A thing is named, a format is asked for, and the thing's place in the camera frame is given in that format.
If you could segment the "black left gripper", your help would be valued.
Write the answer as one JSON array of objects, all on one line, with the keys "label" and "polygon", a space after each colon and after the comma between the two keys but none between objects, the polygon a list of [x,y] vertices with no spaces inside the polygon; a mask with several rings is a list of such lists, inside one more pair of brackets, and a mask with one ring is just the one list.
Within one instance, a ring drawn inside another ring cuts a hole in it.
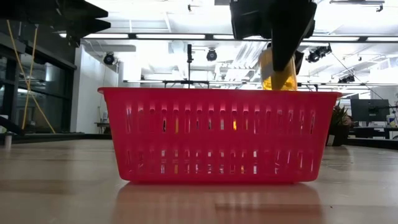
[{"label": "black left gripper", "polygon": [[99,19],[72,21],[66,27],[63,16],[104,18],[108,11],[85,0],[1,0],[1,19],[49,26],[67,33],[68,39],[81,39],[111,27],[110,22]]}]

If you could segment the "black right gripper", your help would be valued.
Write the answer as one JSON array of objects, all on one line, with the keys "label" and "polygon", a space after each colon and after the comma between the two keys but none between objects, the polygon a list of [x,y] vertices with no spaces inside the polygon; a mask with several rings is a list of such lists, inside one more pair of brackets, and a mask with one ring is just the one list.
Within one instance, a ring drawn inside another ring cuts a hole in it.
[{"label": "black right gripper", "polygon": [[313,35],[316,10],[317,3],[312,0],[273,1],[270,6],[270,17],[274,71],[283,71],[292,59],[296,75],[299,74],[304,53],[297,49],[303,39]]}]

